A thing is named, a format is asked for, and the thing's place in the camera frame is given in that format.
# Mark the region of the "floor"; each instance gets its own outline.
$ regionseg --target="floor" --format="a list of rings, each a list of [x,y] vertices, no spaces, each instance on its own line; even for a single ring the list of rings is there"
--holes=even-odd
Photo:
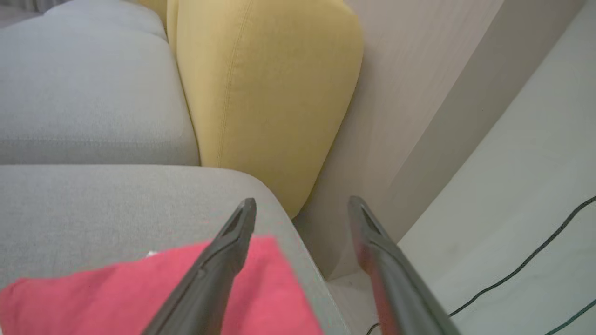
[[[364,271],[328,281],[327,287],[352,335],[366,335],[368,329],[378,322],[373,287]],[[380,334],[378,327],[371,333]]]

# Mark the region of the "yellow cushion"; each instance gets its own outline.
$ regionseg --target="yellow cushion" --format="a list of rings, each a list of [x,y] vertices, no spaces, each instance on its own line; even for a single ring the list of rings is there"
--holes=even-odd
[[[170,0],[168,20],[175,5],[201,165],[257,177],[295,216],[356,85],[355,15],[340,0]]]
[[[170,49],[176,56],[176,37],[178,34],[178,0],[167,0],[166,33]]]

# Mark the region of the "gray sofa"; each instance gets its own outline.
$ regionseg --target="gray sofa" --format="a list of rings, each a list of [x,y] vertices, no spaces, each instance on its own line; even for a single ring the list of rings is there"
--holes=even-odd
[[[0,286],[210,239],[254,197],[255,234],[277,239],[325,333],[349,333],[269,189],[196,166],[163,27],[131,5],[63,5],[0,29]]]

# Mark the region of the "red pillow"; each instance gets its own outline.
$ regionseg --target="red pillow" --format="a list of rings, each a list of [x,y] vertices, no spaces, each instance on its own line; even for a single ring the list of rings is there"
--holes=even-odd
[[[20,279],[0,291],[4,335],[139,334],[208,243],[58,279]],[[253,238],[222,334],[322,334],[273,238]]]

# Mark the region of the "power cord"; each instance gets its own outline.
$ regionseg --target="power cord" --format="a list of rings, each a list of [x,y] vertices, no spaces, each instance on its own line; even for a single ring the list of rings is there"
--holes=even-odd
[[[557,237],[559,234],[561,234],[561,232],[565,229],[565,227],[567,227],[567,225],[569,224],[569,222],[571,222],[571,220],[582,210],[584,209],[584,207],[586,207],[587,205],[593,203],[594,201],[596,201],[596,197],[592,197],[588,200],[586,200],[585,202],[583,202],[582,204],[580,204],[578,207],[576,207],[571,214],[567,217],[567,219],[565,219],[565,221],[563,221],[563,223],[559,226],[559,228],[557,228],[557,230],[548,237],[548,239],[546,241],[544,241],[544,243],[542,243],[536,250],[534,250],[532,252],[532,254],[530,256],[528,256],[528,258],[526,258],[523,263],[521,263],[520,266],[518,266],[512,273],[508,274],[505,278],[499,280],[498,282],[496,282],[495,284],[485,288],[484,290],[478,292],[474,297],[472,297],[472,299],[468,300],[468,302],[466,302],[465,304],[461,305],[461,307],[459,307],[458,309],[454,310],[453,312],[451,312],[449,314],[450,317],[454,316],[455,314],[463,311],[466,307],[470,306],[474,301],[476,301],[476,299],[478,299],[481,295],[485,294],[486,292],[493,290],[497,287],[499,287],[501,284],[503,284],[504,282],[508,281],[509,279],[511,279],[511,277],[515,276],[518,272],[520,272],[540,251],[542,251],[542,249],[546,248],[547,245],[550,244],[550,242],[552,242],[555,237]],[[589,303],[587,306],[585,306],[584,308],[582,308],[579,312],[575,313],[574,316],[572,316],[571,318],[569,318],[567,321],[565,321],[564,323],[562,323],[561,325],[559,325],[557,328],[549,331],[548,333],[546,333],[545,335],[552,335],[558,331],[560,331],[561,329],[567,327],[568,325],[571,324],[571,322],[575,321],[575,319],[579,318],[582,314],[584,314],[587,310],[589,310],[590,308],[594,307],[594,305],[596,305],[596,299],[594,301],[592,301],[591,303]],[[378,327],[380,324],[379,323],[375,323],[374,325],[372,325],[372,327],[368,330],[367,335],[370,335],[371,332],[373,331],[373,329],[375,329],[376,327]]]
[[[380,324],[380,323],[378,323],[378,322],[377,322],[377,323],[375,323],[374,325],[372,325],[372,326],[371,326],[371,327],[368,329],[368,331],[367,331],[367,335],[371,335],[371,333],[373,332],[373,330],[374,330],[375,328],[377,328],[378,326],[380,326],[380,325],[381,325],[381,324]]]

